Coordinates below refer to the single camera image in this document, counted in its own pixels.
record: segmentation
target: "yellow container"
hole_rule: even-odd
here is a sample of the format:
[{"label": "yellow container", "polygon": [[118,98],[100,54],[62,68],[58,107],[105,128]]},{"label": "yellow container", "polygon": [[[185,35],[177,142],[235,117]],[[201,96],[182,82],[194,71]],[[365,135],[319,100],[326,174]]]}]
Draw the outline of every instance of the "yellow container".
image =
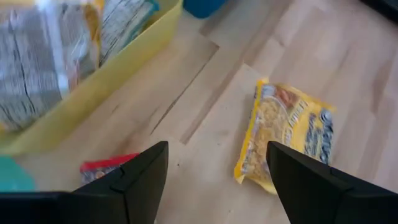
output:
[{"label": "yellow container", "polygon": [[117,56],[107,61],[30,128],[20,133],[2,133],[0,154],[18,155],[54,149],[113,91],[164,48],[175,33],[182,0],[157,1],[160,11],[151,17],[147,29]]}]

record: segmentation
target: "teal object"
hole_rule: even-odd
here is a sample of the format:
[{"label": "teal object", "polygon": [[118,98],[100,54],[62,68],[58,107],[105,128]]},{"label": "teal object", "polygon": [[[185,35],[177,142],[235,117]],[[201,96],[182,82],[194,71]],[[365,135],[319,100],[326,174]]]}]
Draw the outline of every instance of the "teal object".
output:
[{"label": "teal object", "polygon": [[24,169],[11,157],[0,157],[0,191],[28,192],[34,189],[33,178]]}]

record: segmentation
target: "yellow plastic bin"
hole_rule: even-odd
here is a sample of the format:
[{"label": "yellow plastic bin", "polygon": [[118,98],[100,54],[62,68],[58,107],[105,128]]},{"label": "yellow plastic bin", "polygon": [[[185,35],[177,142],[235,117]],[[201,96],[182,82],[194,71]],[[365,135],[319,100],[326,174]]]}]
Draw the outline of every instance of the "yellow plastic bin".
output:
[{"label": "yellow plastic bin", "polygon": [[54,109],[21,133],[0,134],[0,154],[51,150],[117,90],[146,61],[164,48],[175,33],[182,0],[157,0],[160,11],[147,29],[88,77]]}]

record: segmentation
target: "wooden floor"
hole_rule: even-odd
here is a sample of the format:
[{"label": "wooden floor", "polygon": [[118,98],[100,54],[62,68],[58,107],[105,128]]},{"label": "wooden floor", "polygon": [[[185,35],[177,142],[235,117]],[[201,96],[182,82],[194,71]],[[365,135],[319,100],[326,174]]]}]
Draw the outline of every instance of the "wooden floor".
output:
[{"label": "wooden floor", "polygon": [[233,179],[258,78],[337,107],[331,164],[398,192],[398,30],[355,0],[230,0],[184,12],[172,43],[52,152],[18,158],[40,190],[80,186],[85,160],[170,143],[159,224],[288,223]]}]

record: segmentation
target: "hardwood floor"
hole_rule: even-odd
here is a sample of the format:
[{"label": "hardwood floor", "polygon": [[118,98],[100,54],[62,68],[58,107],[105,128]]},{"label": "hardwood floor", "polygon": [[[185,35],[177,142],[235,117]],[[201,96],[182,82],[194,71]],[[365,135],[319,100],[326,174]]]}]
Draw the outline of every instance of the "hardwood floor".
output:
[{"label": "hardwood floor", "polygon": [[332,166],[398,192],[398,30],[355,0],[230,0],[184,12],[170,45],[58,149],[17,158],[40,190],[80,186],[86,160],[170,144],[158,223],[288,223],[277,197],[233,179],[255,82],[336,106]]}]

